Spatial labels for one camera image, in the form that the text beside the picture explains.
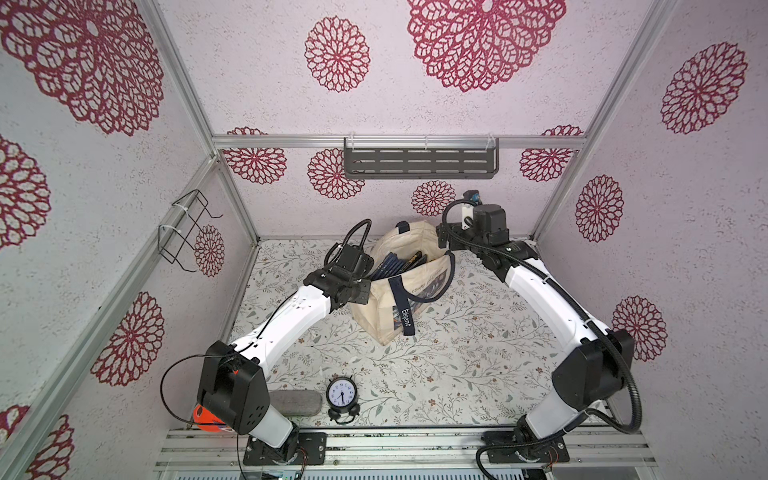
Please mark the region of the beige canvas tote bag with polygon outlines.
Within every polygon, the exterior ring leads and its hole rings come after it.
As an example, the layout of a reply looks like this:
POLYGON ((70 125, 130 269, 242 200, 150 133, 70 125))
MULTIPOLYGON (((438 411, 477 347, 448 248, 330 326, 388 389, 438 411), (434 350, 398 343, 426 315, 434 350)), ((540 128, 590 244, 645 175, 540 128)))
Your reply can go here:
POLYGON ((390 252, 401 259, 418 250, 428 255, 426 264, 406 273, 371 280, 368 303, 351 306, 354 320, 382 346, 399 336, 415 335, 418 311, 440 300, 453 282, 456 259, 438 246, 436 229, 427 221, 401 221, 372 249, 374 268, 390 252))

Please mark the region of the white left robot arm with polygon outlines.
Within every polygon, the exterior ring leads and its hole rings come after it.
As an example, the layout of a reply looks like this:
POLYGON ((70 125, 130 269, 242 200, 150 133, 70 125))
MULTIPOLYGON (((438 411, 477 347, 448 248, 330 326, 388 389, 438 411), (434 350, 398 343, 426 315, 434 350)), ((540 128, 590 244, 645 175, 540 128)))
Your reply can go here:
POLYGON ((206 351, 195 418, 207 428, 247 435, 284 461, 298 449, 299 428, 272 405, 267 376, 273 364, 312 326, 370 291, 373 258, 360 245, 344 245, 311 272, 262 326, 230 344, 206 351))

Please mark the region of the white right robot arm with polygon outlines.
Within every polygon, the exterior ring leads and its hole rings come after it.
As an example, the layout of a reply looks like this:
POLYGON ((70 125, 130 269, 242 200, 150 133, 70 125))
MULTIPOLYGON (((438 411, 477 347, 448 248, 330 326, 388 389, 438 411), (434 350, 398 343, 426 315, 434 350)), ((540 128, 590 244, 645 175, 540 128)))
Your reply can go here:
POLYGON ((529 441, 559 437, 589 416, 625 434, 639 431, 643 412, 631 373, 633 337, 609 328, 585 310, 526 241, 510 239, 503 208, 467 199, 453 201, 441 215, 438 236, 450 250, 474 253, 516 291, 562 349, 550 393, 521 421, 529 441))

